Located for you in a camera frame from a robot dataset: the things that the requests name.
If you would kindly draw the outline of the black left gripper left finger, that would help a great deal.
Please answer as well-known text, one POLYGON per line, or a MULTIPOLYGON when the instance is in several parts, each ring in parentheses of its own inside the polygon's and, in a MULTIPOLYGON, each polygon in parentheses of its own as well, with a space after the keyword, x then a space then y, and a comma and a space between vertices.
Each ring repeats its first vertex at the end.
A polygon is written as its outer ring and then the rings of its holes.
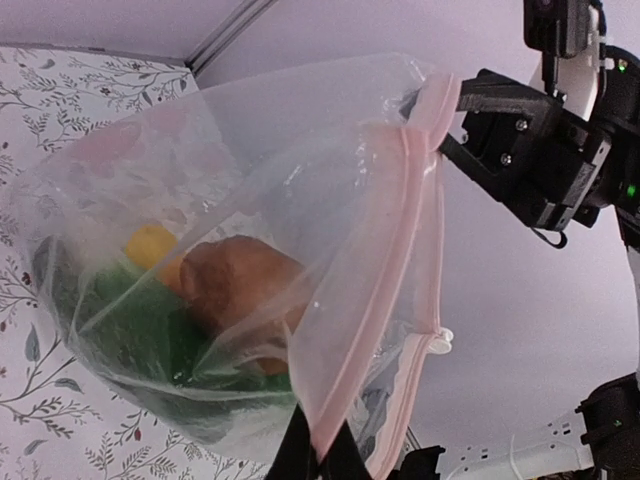
POLYGON ((313 480, 319 464, 304 412, 297 406, 265 480, 313 480))

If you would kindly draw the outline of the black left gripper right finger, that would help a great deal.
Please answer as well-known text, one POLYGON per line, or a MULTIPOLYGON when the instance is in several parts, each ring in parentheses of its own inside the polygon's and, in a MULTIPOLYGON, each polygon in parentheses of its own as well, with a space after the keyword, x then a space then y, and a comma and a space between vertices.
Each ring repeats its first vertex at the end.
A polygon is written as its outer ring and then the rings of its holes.
POLYGON ((347 422, 341 426, 329 452, 319 465, 323 480, 371 480, 347 422))

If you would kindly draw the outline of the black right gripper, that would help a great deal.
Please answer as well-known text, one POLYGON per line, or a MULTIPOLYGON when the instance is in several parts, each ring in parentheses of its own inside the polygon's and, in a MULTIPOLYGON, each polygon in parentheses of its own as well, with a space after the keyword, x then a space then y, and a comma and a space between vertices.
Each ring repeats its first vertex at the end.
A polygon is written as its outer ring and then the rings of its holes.
POLYGON ((465 114, 474 154, 447 134, 439 151, 524 225, 560 232, 579 210, 611 146, 608 134, 545 93, 495 72, 462 80, 429 75, 405 95, 399 115, 424 119, 435 95, 439 115, 465 114))

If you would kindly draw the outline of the brown potato toy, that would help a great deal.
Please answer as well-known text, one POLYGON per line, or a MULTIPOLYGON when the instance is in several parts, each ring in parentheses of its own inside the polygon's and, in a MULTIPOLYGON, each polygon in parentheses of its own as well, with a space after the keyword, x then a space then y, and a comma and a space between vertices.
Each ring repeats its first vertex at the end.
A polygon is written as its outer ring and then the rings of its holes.
POLYGON ((213 338, 249 358, 243 368, 286 374, 285 349, 311 300, 313 285, 295 259, 249 236, 202 242, 181 265, 190 317, 213 338))

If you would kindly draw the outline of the green bok choy toy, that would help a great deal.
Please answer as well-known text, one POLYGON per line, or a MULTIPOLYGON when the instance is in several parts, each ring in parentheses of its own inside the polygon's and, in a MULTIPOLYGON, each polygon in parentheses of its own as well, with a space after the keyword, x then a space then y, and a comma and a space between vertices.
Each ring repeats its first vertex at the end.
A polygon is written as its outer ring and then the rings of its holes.
POLYGON ((127 261, 87 270, 47 237, 34 283, 66 347, 122 397, 205 444, 282 434, 294 399, 285 375, 232 367, 186 303, 127 261))

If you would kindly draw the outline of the clear zip top bag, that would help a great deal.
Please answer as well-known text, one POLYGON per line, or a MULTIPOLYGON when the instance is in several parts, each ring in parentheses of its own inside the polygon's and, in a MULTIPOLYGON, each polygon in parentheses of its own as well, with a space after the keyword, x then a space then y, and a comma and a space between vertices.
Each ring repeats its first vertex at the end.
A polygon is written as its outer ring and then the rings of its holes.
POLYGON ((186 437, 285 475, 396 465, 440 323, 450 73, 381 54, 201 90, 76 140, 5 204, 64 345, 186 437))

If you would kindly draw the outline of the yellow lemon toy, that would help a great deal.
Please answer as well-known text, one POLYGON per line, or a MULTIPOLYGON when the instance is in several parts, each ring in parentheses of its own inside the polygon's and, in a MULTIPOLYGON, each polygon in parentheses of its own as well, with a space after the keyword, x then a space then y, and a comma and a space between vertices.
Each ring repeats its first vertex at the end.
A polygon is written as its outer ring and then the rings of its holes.
POLYGON ((141 226, 129 238, 124 248, 127 258, 137 267, 149 270, 176 245, 173 233, 159 224, 141 226))

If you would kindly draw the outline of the orange fruit toy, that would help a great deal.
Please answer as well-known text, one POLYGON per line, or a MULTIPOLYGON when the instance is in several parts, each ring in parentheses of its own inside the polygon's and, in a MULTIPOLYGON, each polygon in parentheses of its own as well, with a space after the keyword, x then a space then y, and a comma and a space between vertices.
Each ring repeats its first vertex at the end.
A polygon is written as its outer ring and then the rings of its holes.
POLYGON ((159 269, 156 278, 165 285, 169 290, 179 297, 184 296, 181 283, 181 265, 183 256, 172 259, 166 266, 159 269))

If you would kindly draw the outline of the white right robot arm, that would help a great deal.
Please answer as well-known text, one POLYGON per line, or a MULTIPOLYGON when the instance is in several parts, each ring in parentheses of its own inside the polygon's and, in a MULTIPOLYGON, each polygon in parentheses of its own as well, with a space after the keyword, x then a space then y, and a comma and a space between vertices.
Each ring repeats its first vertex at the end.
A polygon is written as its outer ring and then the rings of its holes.
MULTIPOLYGON (((639 265, 639 61, 604 41, 542 50, 541 81, 483 70, 458 103, 466 138, 441 152, 536 235, 592 226, 613 206, 639 265)), ((639 475, 639 377, 597 387, 566 416, 503 445, 409 451, 394 479, 582 479, 639 475)))

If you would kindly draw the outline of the floral patterned tablecloth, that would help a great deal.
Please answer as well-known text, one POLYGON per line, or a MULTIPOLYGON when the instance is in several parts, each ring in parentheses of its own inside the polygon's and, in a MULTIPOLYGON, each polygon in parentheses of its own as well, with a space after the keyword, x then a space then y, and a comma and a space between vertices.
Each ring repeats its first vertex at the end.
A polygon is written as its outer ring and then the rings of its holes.
MULTIPOLYGON (((194 92, 179 63, 65 50, 1 50, 1 185, 75 139, 194 92)), ((18 253, 1 214, 1 475, 5 479, 260 479, 266 467, 216 455, 121 399, 66 349, 38 292, 72 313, 77 269, 51 236, 18 253)))

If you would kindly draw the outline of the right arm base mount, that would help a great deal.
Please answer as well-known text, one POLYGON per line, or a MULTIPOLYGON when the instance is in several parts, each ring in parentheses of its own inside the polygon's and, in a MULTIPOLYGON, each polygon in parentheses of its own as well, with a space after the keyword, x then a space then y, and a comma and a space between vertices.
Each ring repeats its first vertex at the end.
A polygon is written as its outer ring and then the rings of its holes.
POLYGON ((402 460, 400 467, 394 469, 388 480, 439 480, 437 466, 440 456, 446 452, 442 446, 436 445, 409 452, 402 460))

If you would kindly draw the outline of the white wall power strip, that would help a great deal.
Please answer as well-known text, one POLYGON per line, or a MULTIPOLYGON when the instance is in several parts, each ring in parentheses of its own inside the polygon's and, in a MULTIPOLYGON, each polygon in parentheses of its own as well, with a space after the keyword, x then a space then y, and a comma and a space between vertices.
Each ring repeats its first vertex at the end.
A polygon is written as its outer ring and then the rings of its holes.
POLYGON ((569 412, 538 428, 508 439, 464 447, 448 447, 436 472, 442 479, 534 479, 592 468, 590 447, 583 444, 586 425, 569 412))

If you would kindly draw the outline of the right aluminium frame post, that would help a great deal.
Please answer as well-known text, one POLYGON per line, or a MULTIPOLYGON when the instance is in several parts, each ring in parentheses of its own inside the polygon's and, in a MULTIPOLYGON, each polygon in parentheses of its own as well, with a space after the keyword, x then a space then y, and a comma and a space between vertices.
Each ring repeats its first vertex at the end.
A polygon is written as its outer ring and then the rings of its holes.
POLYGON ((277 0, 244 0, 202 41, 184 61, 198 78, 252 24, 278 3, 277 0))

